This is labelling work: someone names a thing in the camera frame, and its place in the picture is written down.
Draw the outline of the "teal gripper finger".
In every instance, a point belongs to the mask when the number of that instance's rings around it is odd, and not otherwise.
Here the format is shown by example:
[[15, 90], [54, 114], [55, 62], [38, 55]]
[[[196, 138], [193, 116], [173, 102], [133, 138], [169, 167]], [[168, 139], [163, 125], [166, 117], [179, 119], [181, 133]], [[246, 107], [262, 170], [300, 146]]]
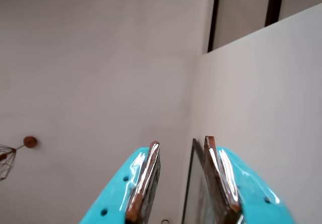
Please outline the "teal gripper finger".
[[111, 178], [80, 223], [148, 223], [160, 175], [160, 144], [137, 149]]
[[239, 156], [204, 140], [203, 171], [213, 223], [293, 223], [285, 203]]

